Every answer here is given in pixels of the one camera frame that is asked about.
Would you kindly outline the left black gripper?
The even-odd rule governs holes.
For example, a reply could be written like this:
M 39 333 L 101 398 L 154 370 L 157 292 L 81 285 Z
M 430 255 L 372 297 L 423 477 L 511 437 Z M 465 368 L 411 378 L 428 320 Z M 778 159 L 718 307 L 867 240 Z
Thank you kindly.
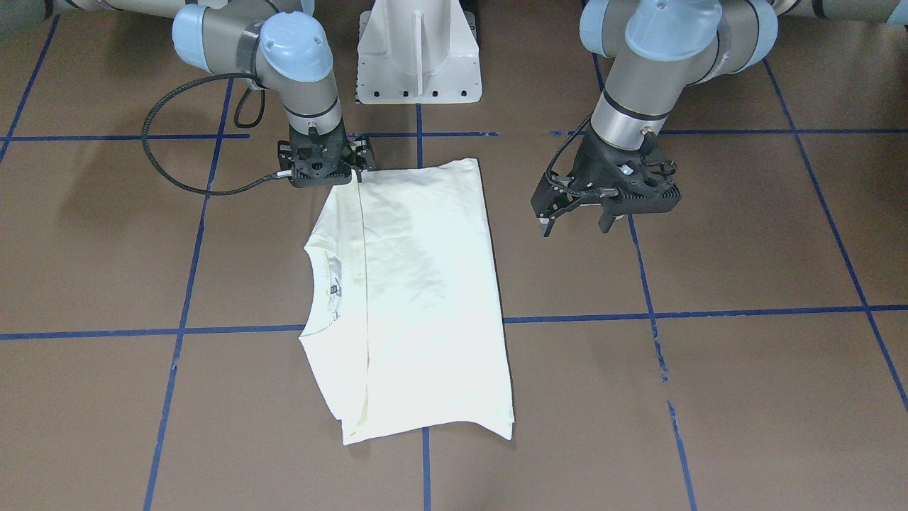
M 658 136 L 646 133 L 636 150 L 614 148 L 596 133 L 582 136 L 571 171 L 561 177 L 548 169 L 531 198 L 542 218 L 542 237 L 549 237 L 555 219 L 586 204 L 600 204 L 599 230 L 609 233 L 622 214 L 668 212 L 681 200 L 674 175 L 677 166 L 658 146 Z

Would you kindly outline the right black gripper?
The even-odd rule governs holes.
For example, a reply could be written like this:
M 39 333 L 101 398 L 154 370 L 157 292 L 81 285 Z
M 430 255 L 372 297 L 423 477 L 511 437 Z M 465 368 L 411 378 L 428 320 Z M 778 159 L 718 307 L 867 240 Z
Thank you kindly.
M 364 172 L 375 170 L 375 155 L 367 136 L 351 141 L 343 121 L 324 135 L 314 127 L 308 133 L 289 129 L 289 141 L 279 141 L 279 175 L 293 187 L 338 187 L 355 178 L 362 183 Z

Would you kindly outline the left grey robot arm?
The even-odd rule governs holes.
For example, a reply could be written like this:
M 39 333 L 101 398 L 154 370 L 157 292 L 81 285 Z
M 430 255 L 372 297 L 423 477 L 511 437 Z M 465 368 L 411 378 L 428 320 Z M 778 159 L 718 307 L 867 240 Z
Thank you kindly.
M 571 171 L 543 172 L 531 198 L 541 233 L 581 206 L 617 218 L 670 211 L 681 200 L 677 166 L 658 134 L 685 87 L 736 74 L 765 58 L 785 14 L 906 23 L 904 1 L 590 1 L 580 20 L 586 49 L 613 61 L 594 111 L 580 126 Z

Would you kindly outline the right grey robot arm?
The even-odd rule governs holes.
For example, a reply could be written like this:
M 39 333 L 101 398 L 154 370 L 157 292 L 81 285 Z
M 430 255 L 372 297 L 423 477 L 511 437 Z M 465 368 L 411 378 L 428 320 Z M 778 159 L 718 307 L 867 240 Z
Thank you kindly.
M 198 85 L 241 79 L 249 90 L 279 94 L 289 139 L 278 143 L 279 170 L 259 179 L 293 187 L 337 187 L 373 171 L 367 137 L 349 139 L 326 32 L 311 1 L 12 1 L 2 6 L 2 30 L 33 25 L 68 11 L 123 11 L 172 20 L 179 58 L 208 72 L 157 101 L 140 130 L 143 150 L 162 177 L 149 145 L 150 124 L 166 101 Z

